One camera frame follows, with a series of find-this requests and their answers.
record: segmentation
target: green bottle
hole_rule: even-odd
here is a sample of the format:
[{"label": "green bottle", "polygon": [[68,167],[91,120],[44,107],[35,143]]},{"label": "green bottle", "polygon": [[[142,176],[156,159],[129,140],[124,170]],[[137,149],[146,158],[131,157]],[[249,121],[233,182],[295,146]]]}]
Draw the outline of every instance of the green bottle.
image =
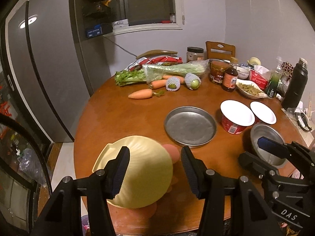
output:
[{"label": "green bottle", "polygon": [[269,98],[274,98],[276,96],[276,90],[278,87],[278,83],[279,83],[281,76],[282,76],[282,68],[281,68],[282,58],[277,57],[277,61],[278,61],[277,62],[277,68],[276,68],[276,70],[274,70],[271,73],[269,83],[265,89],[265,93],[267,94],[267,96]]}]

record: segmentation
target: wooden chair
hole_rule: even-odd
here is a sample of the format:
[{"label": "wooden chair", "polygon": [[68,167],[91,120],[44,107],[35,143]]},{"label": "wooden chair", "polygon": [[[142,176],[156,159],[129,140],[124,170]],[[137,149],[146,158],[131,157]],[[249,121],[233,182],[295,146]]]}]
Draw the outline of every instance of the wooden chair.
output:
[{"label": "wooden chair", "polygon": [[[235,46],[222,42],[206,42],[207,57],[230,60],[231,56],[235,57]],[[211,49],[231,52],[231,54],[212,52]]]}]

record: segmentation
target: metal plate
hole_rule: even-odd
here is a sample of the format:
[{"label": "metal plate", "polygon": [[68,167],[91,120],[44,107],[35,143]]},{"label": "metal plate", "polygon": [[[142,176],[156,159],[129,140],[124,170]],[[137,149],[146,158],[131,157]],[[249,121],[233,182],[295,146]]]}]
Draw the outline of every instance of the metal plate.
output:
[{"label": "metal plate", "polygon": [[216,133],[215,119],[206,111],[192,106],[182,106],[165,118],[164,128],[179,145],[198,148],[209,143]]},{"label": "metal plate", "polygon": [[257,123],[250,131],[250,139],[257,156],[277,169],[283,168],[287,163],[287,159],[280,159],[279,157],[258,147],[258,139],[260,139],[262,136],[265,136],[280,144],[284,143],[283,137],[274,128],[264,123]]}]

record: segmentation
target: screw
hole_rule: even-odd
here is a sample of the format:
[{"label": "screw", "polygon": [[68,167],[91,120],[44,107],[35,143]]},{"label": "screw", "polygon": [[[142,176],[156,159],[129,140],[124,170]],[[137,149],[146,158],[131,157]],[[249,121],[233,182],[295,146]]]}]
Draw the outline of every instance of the screw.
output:
[{"label": "screw", "polygon": [[69,182],[71,180],[71,177],[70,176],[65,176],[63,179],[62,179],[62,181],[64,182],[64,183],[67,183],[67,182]]},{"label": "screw", "polygon": [[240,179],[243,183],[248,182],[248,177],[247,177],[247,176],[241,176],[239,179]]},{"label": "screw", "polygon": [[96,174],[98,176],[103,176],[105,174],[105,171],[104,170],[97,170]]},{"label": "screw", "polygon": [[214,170],[206,170],[206,174],[209,176],[213,176],[215,174]]},{"label": "screw", "polygon": [[274,192],[272,193],[272,197],[273,197],[274,199],[279,198],[279,193],[276,192],[276,191],[274,191]]}]

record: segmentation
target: wooden table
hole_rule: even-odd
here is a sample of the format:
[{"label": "wooden table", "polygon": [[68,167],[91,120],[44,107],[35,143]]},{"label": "wooden table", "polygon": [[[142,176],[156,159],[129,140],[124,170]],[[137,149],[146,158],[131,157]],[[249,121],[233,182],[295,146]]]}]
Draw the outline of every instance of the wooden table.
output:
[{"label": "wooden table", "polygon": [[[92,173],[93,165],[108,143],[131,135],[141,135],[155,139],[161,144],[174,144],[164,130],[166,115],[176,107],[196,106],[209,112],[218,124],[217,133],[207,145],[193,149],[194,156],[204,161],[208,168],[222,176],[238,178],[241,175],[249,179],[263,194],[261,182],[250,175],[238,164],[239,154],[251,151],[250,129],[239,135],[226,132],[221,126],[220,104],[233,99],[249,106],[253,101],[241,96],[238,91],[224,91],[221,86],[211,83],[205,76],[196,91],[182,86],[176,92],[167,91],[162,97],[146,100],[128,99],[128,94],[146,88],[145,84],[125,87],[115,86],[114,79],[109,79],[89,100],[80,118],[74,142],[74,167],[77,178],[87,177]],[[270,107],[277,123],[272,127],[280,132],[288,143],[296,141],[305,145],[297,129],[292,125],[277,99],[260,99]],[[288,163],[280,173],[288,176],[294,167]],[[199,226],[204,201],[198,200],[190,191],[182,163],[174,164],[174,176],[178,183],[172,191],[157,201],[157,210],[151,218],[144,218],[132,210],[109,205],[111,219],[116,233],[129,235],[154,235],[190,231]],[[230,199],[226,198],[225,218],[230,217]]]}]

